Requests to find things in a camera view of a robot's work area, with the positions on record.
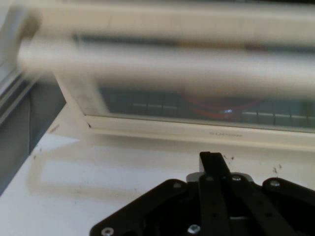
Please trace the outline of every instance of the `white shelf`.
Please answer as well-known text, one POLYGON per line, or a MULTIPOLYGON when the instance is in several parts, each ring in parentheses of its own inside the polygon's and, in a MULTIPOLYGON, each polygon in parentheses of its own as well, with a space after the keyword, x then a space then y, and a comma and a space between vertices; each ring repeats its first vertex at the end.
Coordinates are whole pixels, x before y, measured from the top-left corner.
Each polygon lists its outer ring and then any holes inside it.
POLYGON ((279 176, 315 189, 312 153, 83 134, 65 106, 0 197, 0 235, 87 236, 91 227, 161 182, 198 171, 221 152, 256 183, 279 176))

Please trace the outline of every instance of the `glass panel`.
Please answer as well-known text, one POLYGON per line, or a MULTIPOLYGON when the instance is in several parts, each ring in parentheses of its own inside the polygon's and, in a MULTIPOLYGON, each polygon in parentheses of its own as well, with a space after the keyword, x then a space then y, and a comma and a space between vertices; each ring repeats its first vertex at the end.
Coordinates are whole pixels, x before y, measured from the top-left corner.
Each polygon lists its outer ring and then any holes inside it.
MULTIPOLYGON (((163 41, 159 39, 119 38, 106 36, 76 36, 80 43, 114 43, 122 45, 154 45, 167 47, 221 47, 219 44, 163 41)), ((315 55, 313 48, 279 47, 275 45, 230 45, 241 50, 257 50, 269 54, 293 52, 315 55)), ((134 118, 195 124, 223 125, 247 128, 315 132, 315 101, 287 97, 194 97, 179 90, 152 90, 144 87, 107 86, 96 82, 98 100, 106 112, 90 109, 90 116, 134 118)))

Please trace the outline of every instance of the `dark gray wall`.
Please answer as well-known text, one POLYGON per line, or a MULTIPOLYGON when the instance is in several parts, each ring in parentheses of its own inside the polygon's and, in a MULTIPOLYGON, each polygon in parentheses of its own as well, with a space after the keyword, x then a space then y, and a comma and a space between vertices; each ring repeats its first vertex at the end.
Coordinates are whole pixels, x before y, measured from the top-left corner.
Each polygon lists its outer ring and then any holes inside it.
POLYGON ((0 125, 0 195, 64 104, 57 83, 39 81, 0 125))

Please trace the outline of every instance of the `bolt head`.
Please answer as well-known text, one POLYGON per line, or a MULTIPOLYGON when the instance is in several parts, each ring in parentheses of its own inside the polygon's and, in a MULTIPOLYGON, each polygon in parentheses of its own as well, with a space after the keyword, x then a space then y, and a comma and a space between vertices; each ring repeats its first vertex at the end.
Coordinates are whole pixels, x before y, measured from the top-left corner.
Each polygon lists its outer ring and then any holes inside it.
POLYGON ((187 232, 192 234, 192 235, 196 235, 197 233, 200 232, 200 226, 199 225, 190 225, 187 232))
POLYGON ((174 187, 174 188, 181 188, 182 185, 181 185, 180 183, 175 183, 175 184, 173 185, 173 187, 174 187))
POLYGON ((240 181, 241 177, 240 176, 232 176, 233 181, 240 181))
POLYGON ((279 187, 280 183, 277 180, 272 180, 272 181, 270 181, 270 185, 273 186, 273 187, 279 187))
POLYGON ((106 227, 106 228, 102 229, 100 234, 102 236, 112 236, 112 235, 114 235, 114 229, 111 227, 106 227))

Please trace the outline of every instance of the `screw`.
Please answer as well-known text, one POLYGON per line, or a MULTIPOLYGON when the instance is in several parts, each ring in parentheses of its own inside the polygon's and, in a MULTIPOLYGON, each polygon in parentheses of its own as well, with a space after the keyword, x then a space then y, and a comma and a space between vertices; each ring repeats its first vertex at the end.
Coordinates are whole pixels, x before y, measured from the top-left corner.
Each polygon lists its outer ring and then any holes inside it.
POLYGON ((234 180, 234 181, 240 181, 240 180, 241 180, 241 177, 240 177, 240 176, 233 176, 233 177, 232 177, 232 180, 234 180))
POLYGON ((181 188, 182 185, 181 185, 180 183, 175 183, 175 184, 173 185, 173 187, 174 187, 174 188, 181 188))
POLYGON ((114 235, 114 229, 110 227, 106 227, 100 233, 102 236, 112 236, 114 235))
POLYGON ((272 180, 270 181, 270 185, 273 186, 273 187, 279 187, 280 186, 280 183, 276 180, 272 180))
POLYGON ((196 235, 197 233, 200 232, 200 226, 199 225, 190 225, 187 232, 192 234, 192 235, 196 235))

